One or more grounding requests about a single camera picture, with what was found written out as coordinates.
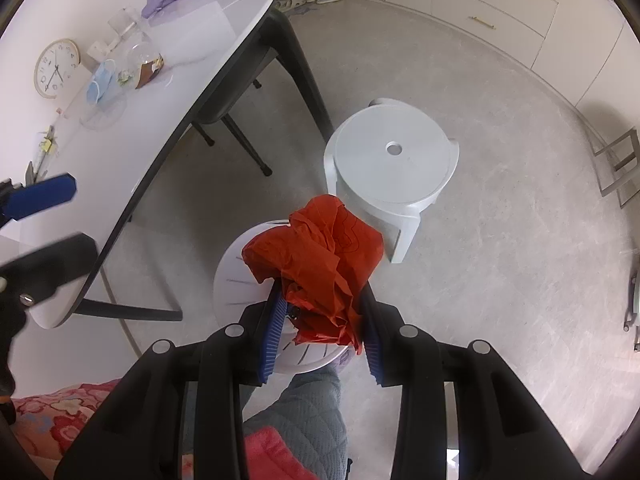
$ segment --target gold drawer handle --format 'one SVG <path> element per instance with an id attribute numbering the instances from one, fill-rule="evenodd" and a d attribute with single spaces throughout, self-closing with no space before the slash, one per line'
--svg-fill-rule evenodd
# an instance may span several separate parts
<path id="1" fill-rule="evenodd" d="M 480 23 L 481 25 L 484 25 L 485 27 L 489 27 L 491 30 L 495 30 L 495 25 L 492 25 L 491 23 L 484 22 L 483 20 L 481 20 L 477 16 L 469 16 L 469 18 L 474 20 L 475 22 Z"/>

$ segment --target table leg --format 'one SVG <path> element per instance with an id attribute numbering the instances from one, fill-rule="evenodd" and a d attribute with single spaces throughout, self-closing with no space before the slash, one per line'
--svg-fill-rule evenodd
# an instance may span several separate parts
<path id="1" fill-rule="evenodd" d="M 141 319 L 145 321 L 182 321 L 182 312 L 127 306 L 104 301 L 84 299 L 74 310 L 74 314 L 95 317 L 114 317 L 116 319 Z"/>
<path id="2" fill-rule="evenodd" d="M 278 61 L 295 81 L 322 137 L 327 142 L 334 133 L 334 126 L 331 124 L 314 75 L 306 62 L 305 53 L 287 17 L 279 10 L 270 9 L 260 28 L 260 38 L 264 44 L 278 53 Z"/>

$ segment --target screw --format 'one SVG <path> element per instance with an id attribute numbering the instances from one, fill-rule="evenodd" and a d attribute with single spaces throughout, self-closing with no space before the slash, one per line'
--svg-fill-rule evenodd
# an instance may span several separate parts
<path id="1" fill-rule="evenodd" d="M 416 337 L 418 335 L 418 329 L 413 325 L 402 325 L 398 332 L 402 337 Z"/>
<path id="2" fill-rule="evenodd" d="M 225 328 L 225 334 L 229 337 L 240 337 L 244 333 L 242 325 L 233 324 Z"/>
<path id="3" fill-rule="evenodd" d="M 169 351 L 169 348 L 171 348 L 171 343 L 167 339 L 159 339 L 151 346 L 151 349 L 156 354 L 164 354 Z"/>
<path id="4" fill-rule="evenodd" d="M 24 306 L 33 306 L 34 301 L 33 298 L 29 294 L 21 294 L 20 295 L 20 303 Z"/>
<path id="5" fill-rule="evenodd" d="M 471 348 L 473 348 L 474 352 L 478 354 L 488 354 L 491 351 L 491 345 L 489 345 L 487 341 L 482 341 L 481 339 L 474 341 Z"/>

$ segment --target gray floor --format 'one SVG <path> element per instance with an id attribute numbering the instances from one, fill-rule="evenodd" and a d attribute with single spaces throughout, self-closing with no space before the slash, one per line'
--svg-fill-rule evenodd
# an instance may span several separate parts
<path id="1" fill-rule="evenodd" d="M 622 332 L 630 224 L 615 195 L 600 197 L 579 118 L 517 63 L 404 10 L 344 0 L 291 21 L 336 126 L 388 96 L 460 142 L 456 173 L 404 263 L 376 269 L 378 299 L 440 341 L 491 342 L 593 470 L 640 405 L 640 355 Z M 209 129 L 213 148 L 188 132 L 108 259 L 119 301 L 184 311 L 181 323 L 130 322 L 143 348 L 215 330 L 211 284 L 225 248 L 324 191 L 322 139 L 295 86 L 277 63 L 260 81 L 232 115 L 273 176 L 223 126 Z M 375 387 L 364 358 L 343 378 L 350 478 L 388 478 L 399 391 Z M 274 378 L 248 410 L 287 380 Z"/>

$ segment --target blue face mask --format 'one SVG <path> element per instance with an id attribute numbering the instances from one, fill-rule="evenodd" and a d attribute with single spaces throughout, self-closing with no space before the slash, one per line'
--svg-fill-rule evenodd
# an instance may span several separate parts
<path id="1" fill-rule="evenodd" d="M 100 100 L 107 91 L 114 72 L 116 72 L 116 62 L 113 59 L 107 59 L 100 63 L 86 89 L 86 101 L 88 103 L 96 104 Z"/>

